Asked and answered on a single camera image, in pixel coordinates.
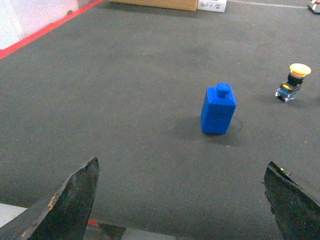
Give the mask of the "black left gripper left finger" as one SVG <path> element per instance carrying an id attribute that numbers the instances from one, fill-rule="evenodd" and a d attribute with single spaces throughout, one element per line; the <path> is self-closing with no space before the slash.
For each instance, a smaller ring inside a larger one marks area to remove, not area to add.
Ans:
<path id="1" fill-rule="evenodd" d="M 81 240 L 95 200 L 100 166 L 94 157 L 61 188 L 0 228 L 2 240 Z"/>

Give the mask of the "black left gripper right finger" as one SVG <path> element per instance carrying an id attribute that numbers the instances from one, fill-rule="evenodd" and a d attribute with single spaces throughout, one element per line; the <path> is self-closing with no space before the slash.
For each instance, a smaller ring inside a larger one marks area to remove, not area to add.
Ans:
<path id="1" fill-rule="evenodd" d="M 320 238 L 320 189 L 270 161 L 265 196 L 284 240 Z"/>

